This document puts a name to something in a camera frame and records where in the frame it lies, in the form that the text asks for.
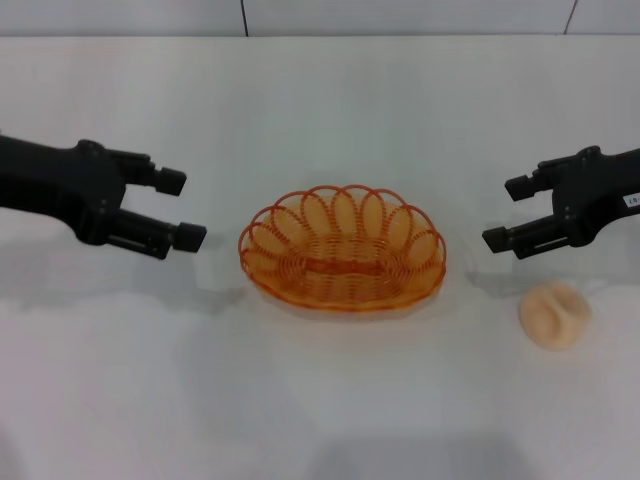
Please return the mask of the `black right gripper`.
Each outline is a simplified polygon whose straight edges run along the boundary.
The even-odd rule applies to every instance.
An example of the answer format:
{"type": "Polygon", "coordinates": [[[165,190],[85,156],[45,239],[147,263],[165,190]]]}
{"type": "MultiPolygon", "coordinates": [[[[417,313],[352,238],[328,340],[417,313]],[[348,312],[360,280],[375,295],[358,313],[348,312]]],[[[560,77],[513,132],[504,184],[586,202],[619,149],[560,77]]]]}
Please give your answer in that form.
{"type": "Polygon", "coordinates": [[[494,253],[526,259],[564,246],[586,246],[610,223],[639,213],[639,151],[606,155],[598,146],[540,162],[530,176],[509,179],[514,202],[552,192],[554,216],[485,230],[494,253]]]}

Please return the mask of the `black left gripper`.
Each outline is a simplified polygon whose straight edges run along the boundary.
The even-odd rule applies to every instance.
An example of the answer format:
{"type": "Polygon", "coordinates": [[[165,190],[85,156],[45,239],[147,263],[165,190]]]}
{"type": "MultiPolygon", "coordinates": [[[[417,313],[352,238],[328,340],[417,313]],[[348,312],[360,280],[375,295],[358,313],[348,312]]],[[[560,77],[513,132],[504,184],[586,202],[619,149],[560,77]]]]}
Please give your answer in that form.
{"type": "Polygon", "coordinates": [[[107,151],[91,141],[54,148],[1,137],[1,206],[59,220],[89,245],[107,243],[159,260],[171,249],[197,253],[204,226],[119,211],[125,183],[179,196],[186,180],[184,172],[157,169],[149,155],[107,151]]]}

